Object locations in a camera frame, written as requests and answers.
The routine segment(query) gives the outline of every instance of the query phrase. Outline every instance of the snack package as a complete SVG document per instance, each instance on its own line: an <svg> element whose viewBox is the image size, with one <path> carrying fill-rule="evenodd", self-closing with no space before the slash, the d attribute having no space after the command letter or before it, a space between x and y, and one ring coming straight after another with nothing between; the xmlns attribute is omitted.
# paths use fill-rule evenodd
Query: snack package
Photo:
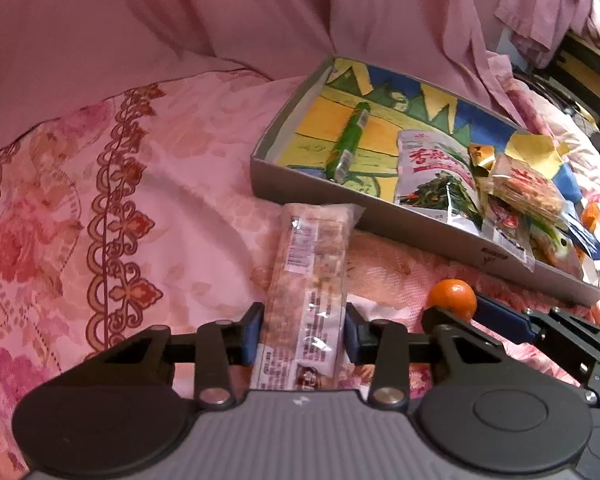
<svg viewBox="0 0 600 480"><path fill-rule="evenodd" d="M338 184L344 184L349 168L353 164L356 150L371 113L371 106L366 101L358 103L347 121L347 125L336 141L329 155L325 176Z"/></svg>
<svg viewBox="0 0 600 480"><path fill-rule="evenodd" d="M259 390L334 387L346 300L347 247L362 208L286 204L251 375Z"/></svg>
<svg viewBox="0 0 600 480"><path fill-rule="evenodd" d="M565 218L569 223L571 241L585 266L586 277L594 281L593 276L597 276L600 287L600 194L589 197L589 201L583 199L582 203L584 209L580 222L575 208L570 208Z"/></svg>
<svg viewBox="0 0 600 480"><path fill-rule="evenodd" d="M482 216L467 149L441 132L404 130L398 151L394 203L479 234Z"/></svg>
<svg viewBox="0 0 600 480"><path fill-rule="evenodd" d="M526 217L496 196L482 192L480 198L484 213L482 234L533 271L536 259Z"/></svg>
<svg viewBox="0 0 600 480"><path fill-rule="evenodd" d="M566 227L562 218L566 200L551 180L522 160L504 153L496 155L482 188L539 221Z"/></svg>
<svg viewBox="0 0 600 480"><path fill-rule="evenodd" d="M529 234L536 249L551 266L582 279L582 264L568 235L535 218L530 219Z"/></svg>
<svg viewBox="0 0 600 480"><path fill-rule="evenodd" d="M493 167L496 160L496 151L488 144L469 143L469 156L475 168L483 168L487 172Z"/></svg>

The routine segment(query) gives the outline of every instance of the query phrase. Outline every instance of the pink blanket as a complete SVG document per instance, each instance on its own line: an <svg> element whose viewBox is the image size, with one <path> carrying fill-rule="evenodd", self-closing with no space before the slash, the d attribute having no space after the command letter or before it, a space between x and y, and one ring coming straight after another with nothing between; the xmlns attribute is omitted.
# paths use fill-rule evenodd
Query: pink blanket
<svg viewBox="0 0 600 480"><path fill-rule="evenodd" d="M238 319L265 297L280 207L253 197L248 161L300 81L238 70L152 84L0 150L0 480L25 471L10 418L37 384L151 324L190 332ZM558 304L363 232L347 267L350 293L388 307L384 315L411 331L443 278L517 309ZM558 373L538 351L508 350ZM341 386L369 377L350 368ZM174 387L191 395L191 381L191 368L178 369ZM414 393L428 383L415 368Z"/></svg>

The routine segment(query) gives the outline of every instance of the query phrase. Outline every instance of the screw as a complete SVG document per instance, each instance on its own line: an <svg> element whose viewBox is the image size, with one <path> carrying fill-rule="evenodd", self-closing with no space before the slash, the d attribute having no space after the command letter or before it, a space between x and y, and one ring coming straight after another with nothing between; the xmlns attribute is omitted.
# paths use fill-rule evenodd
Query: screw
<svg viewBox="0 0 600 480"><path fill-rule="evenodd" d="M404 392L397 388L384 387L374 391L374 399L381 404L398 404L404 400Z"/></svg>
<svg viewBox="0 0 600 480"><path fill-rule="evenodd" d="M594 392L586 392L584 398L587 400L587 404L595 404L598 402L598 396Z"/></svg>
<svg viewBox="0 0 600 480"><path fill-rule="evenodd" d="M231 398L231 394L224 388L205 388L200 392L200 400L205 404L224 404Z"/></svg>

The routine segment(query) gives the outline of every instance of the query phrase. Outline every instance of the pink curtain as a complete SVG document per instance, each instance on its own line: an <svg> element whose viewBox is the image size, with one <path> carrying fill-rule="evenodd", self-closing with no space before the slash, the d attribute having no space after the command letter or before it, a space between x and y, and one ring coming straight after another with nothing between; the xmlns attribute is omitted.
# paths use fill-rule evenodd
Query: pink curtain
<svg viewBox="0 0 600 480"><path fill-rule="evenodd" d="M473 0L0 0L0 147L134 86L241 67L307 75L333 53L520 120Z"/></svg>
<svg viewBox="0 0 600 480"><path fill-rule="evenodd" d="M571 29L600 49L600 0L500 0L495 12L527 59L546 67Z"/></svg>

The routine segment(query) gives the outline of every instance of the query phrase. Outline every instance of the green snack stick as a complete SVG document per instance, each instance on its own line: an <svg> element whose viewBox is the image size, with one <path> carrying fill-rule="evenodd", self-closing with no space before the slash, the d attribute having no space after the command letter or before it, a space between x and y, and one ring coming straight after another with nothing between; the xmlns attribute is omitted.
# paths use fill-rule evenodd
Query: green snack stick
<svg viewBox="0 0 600 480"><path fill-rule="evenodd" d="M327 167L324 170L327 178L338 184L344 183L344 179L349 173L349 168L353 164L353 158L362 137L362 130L369 120L371 107L367 102L361 102L356 105L347 121L347 126L338 137L336 145L333 147L327 161Z"/></svg>

